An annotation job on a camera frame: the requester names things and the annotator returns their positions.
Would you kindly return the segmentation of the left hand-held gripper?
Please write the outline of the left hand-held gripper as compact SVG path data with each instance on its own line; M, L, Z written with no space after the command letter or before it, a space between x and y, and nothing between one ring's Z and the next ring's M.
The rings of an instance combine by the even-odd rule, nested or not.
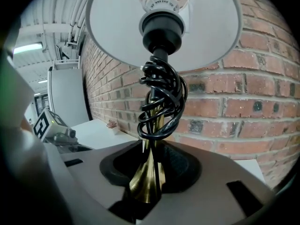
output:
M76 131L69 127L62 118L45 108L33 126L33 133L43 143L55 146L77 145Z

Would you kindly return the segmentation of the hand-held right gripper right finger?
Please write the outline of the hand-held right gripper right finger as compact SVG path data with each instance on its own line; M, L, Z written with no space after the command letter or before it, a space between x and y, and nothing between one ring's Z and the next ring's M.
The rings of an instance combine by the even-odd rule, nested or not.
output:
M172 145L200 161L201 175L186 191L163 194L141 221L143 225L245 224L248 218L229 190L229 182L241 181L263 205L275 197L265 183L230 158L177 142Z

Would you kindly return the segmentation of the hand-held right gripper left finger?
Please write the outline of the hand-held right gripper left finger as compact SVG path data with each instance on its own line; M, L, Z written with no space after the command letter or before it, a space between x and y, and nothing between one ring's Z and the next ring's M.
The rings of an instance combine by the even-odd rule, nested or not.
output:
M44 144L48 164L74 225L134 225L129 207L121 204L125 187L116 186L101 173L101 161L116 152L127 151L142 141L129 141L98 150L59 153Z

